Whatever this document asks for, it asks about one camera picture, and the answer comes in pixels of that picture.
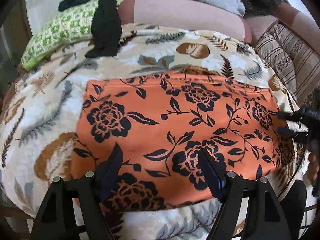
green and white pillow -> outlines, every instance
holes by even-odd
[[[91,24],[99,0],[90,0],[60,12],[34,35],[21,58],[23,68],[33,69],[62,45],[92,39]]]

